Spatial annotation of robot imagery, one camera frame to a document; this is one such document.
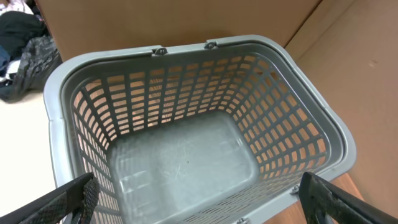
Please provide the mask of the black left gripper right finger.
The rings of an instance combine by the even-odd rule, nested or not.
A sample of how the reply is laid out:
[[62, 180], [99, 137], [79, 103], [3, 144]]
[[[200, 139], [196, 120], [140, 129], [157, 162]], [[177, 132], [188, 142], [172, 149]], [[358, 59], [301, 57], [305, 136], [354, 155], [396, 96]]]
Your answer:
[[298, 196], [307, 223], [397, 223], [396, 218], [311, 172], [303, 173]]

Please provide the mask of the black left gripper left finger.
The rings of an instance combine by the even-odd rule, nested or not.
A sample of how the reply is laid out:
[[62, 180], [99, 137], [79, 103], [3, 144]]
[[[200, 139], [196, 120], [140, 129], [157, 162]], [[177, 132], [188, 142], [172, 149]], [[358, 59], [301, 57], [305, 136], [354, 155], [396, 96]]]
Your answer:
[[1, 223], [90, 223], [99, 193], [98, 179], [92, 172], [85, 173], [1, 217]]

